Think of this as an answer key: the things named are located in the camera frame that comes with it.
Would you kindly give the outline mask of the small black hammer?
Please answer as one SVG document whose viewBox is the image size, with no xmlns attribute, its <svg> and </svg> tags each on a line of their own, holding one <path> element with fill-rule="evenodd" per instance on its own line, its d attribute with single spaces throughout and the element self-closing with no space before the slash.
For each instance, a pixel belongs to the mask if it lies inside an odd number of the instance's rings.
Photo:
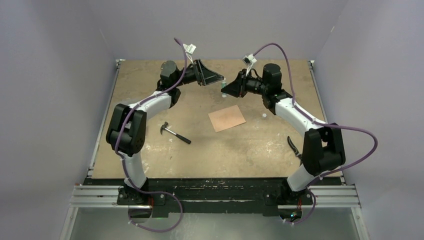
<svg viewBox="0 0 424 240">
<path fill-rule="evenodd" d="M 174 131 L 170 130 L 168 128 L 168 126 L 169 126 L 169 123 L 167 121 L 165 121 L 164 124 L 160 127 L 160 134 L 161 135 L 163 134 L 163 131 L 166 131 L 166 132 L 169 132 L 170 134 L 174 135 L 175 137 L 177 137 L 178 139 L 180 139 L 181 141 L 183 141 L 183 142 L 185 142 L 185 143 L 187 143 L 189 145 L 192 143 L 192 141 L 189 140 L 188 138 L 186 138 L 186 137 L 184 137 L 184 136 L 182 136 L 182 135 L 180 135 L 178 133 L 175 133 Z"/>
</svg>

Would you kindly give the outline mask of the brown envelope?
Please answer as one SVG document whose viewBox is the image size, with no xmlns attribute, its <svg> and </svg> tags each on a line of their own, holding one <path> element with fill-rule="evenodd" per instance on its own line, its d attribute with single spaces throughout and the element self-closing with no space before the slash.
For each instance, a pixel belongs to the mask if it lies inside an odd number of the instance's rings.
<svg viewBox="0 0 424 240">
<path fill-rule="evenodd" d="M 208 116 L 216 133 L 246 123 L 238 105 L 211 112 Z"/>
</svg>

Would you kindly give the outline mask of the aluminium frame rail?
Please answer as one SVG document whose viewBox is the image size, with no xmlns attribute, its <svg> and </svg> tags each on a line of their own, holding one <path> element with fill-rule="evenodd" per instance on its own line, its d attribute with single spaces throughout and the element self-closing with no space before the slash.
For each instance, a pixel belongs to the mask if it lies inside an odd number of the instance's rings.
<svg viewBox="0 0 424 240">
<path fill-rule="evenodd" d="M 84 186 L 77 185 L 72 191 L 69 206 L 72 208 L 130 208 L 150 209 L 146 204 L 119 205 L 118 186 Z M 360 200 L 356 187 L 341 186 L 311 186 L 310 191 L 316 197 L 317 208 L 360 208 Z"/>
</svg>

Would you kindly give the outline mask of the black handled pliers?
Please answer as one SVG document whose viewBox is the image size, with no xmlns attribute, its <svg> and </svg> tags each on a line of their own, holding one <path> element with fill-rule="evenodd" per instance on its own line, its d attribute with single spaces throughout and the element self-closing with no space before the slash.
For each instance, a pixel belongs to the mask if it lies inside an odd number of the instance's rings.
<svg viewBox="0 0 424 240">
<path fill-rule="evenodd" d="M 287 143 L 289 145 L 289 147 L 292 149 L 292 151 L 294 152 L 294 155 L 300 159 L 300 161 L 302 160 L 302 154 L 300 153 L 300 151 L 298 150 L 298 148 L 294 145 L 292 139 L 290 138 L 290 136 L 287 137 Z"/>
</svg>

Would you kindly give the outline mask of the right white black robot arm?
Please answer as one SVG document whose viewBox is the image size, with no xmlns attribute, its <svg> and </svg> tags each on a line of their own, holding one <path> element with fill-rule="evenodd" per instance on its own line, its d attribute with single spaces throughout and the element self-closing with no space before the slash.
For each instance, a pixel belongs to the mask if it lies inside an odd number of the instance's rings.
<svg viewBox="0 0 424 240">
<path fill-rule="evenodd" d="M 221 92 L 236 98 L 243 98 L 247 93 L 260 95 L 266 109 L 287 121 L 303 136 L 302 163 L 286 179 L 286 186 L 280 191 L 284 202 L 294 203 L 300 198 L 300 191 L 315 177 L 346 162 L 339 126 L 314 118 L 294 102 L 294 97 L 282 88 L 279 65 L 267 63 L 263 67 L 262 76 L 257 77 L 247 69 L 242 69 L 236 79 L 223 87 Z"/>
</svg>

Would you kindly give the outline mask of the green white glue stick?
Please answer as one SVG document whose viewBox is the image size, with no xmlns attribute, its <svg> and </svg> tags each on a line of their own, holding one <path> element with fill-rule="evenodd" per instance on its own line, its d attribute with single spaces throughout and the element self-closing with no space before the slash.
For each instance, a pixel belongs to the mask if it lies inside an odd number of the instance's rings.
<svg viewBox="0 0 424 240">
<path fill-rule="evenodd" d="M 223 92 L 223 89 L 227 86 L 226 78 L 221 81 L 221 96 L 223 98 L 227 97 L 227 94 Z"/>
</svg>

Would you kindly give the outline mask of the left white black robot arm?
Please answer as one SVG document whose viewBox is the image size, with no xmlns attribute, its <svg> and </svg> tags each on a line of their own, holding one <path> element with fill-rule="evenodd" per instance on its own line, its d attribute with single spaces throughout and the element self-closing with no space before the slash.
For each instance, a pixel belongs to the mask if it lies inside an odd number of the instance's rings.
<svg viewBox="0 0 424 240">
<path fill-rule="evenodd" d="M 174 61 L 161 65 L 155 91 L 138 103 L 115 106 L 106 133 L 106 141 L 120 157 L 124 171 L 124 183 L 132 188 L 129 197 L 138 205 L 146 203 L 150 191 L 141 161 L 145 143 L 147 122 L 158 113 L 172 108 L 179 100 L 179 86 L 197 83 L 207 86 L 224 80 L 224 76 L 207 68 L 200 59 L 179 69 Z"/>
</svg>

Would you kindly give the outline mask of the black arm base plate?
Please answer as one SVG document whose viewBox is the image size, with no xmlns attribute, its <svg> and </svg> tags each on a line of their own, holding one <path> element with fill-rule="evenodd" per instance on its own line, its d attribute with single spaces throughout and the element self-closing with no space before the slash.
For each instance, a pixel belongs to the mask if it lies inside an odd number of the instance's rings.
<svg viewBox="0 0 424 240">
<path fill-rule="evenodd" d="M 305 190 L 292 192 L 284 177 L 149 178 L 141 192 L 118 188 L 118 205 L 145 206 L 154 218 L 170 213 L 261 214 L 298 219 L 313 203 Z"/>
</svg>

